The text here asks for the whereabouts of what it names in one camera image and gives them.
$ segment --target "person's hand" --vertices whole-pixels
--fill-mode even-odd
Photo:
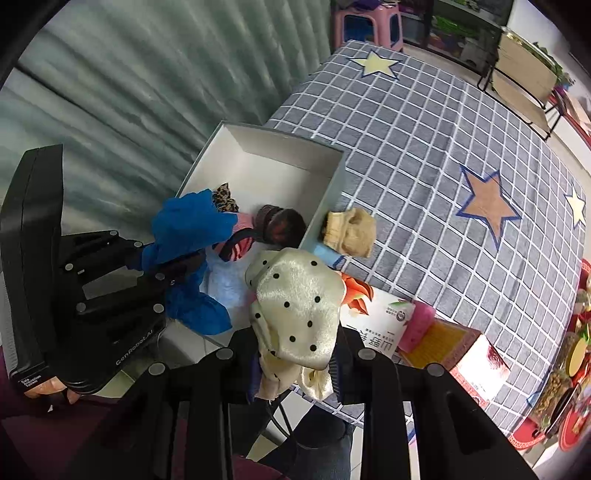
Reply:
[[[53,377],[43,382],[42,384],[39,384],[36,387],[27,390],[25,392],[25,396],[27,396],[28,398],[38,398],[41,395],[52,395],[54,393],[61,392],[65,389],[66,386],[63,383],[61,383],[60,379],[57,377]],[[68,402],[70,403],[70,405],[76,403],[80,398],[80,394],[73,392],[72,390],[68,390],[66,392],[66,396],[68,398]]]

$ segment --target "white box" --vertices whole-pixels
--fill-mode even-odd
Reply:
[[[345,186],[343,151],[279,130],[221,122],[177,197],[226,182],[241,212],[256,215],[267,203],[298,211],[308,225],[300,248],[312,252]]]

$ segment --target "table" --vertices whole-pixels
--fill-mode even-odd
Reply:
[[[396,60],[386,68],[397,78],[386,68],[364,74],[368,69],[352,60],[371,52]],[[339,206],[370,211],[378,236],[371,258],[348,259],[341,269],[484,332],[511,368],[486,408],[508,434],[542,387],[569,321],[584,244],[584,193],[576,179],[489,95],[357,41],[308,77],[267,126],[348,152]],[[514,212],[500,230],[466,208],[489,181]],[[320,406],[363,424],[363,406],[341,406],[334,397]],[[410,405],[405,412],[412,432]]]

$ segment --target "cream satin scarf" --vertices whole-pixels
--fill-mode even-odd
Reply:
[[[263,377],[257,396],[274,400],[297,382],[315,400],[333,389],[328,362],[345,296],[340,275],[304,250],[261,252],[245,273],[256,293],[251,322]]]

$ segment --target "blue glove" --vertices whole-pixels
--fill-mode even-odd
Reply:
[[[143,270],[225,242],[237,221],[235,213],[217,211],[211,190],[166,200],[152,220],[155,242],[144,248]]]
[[[199,291],[207,265],[177,283],[166,294],[166,314],[202,335],[217,335],[232,328],[226,307]]]

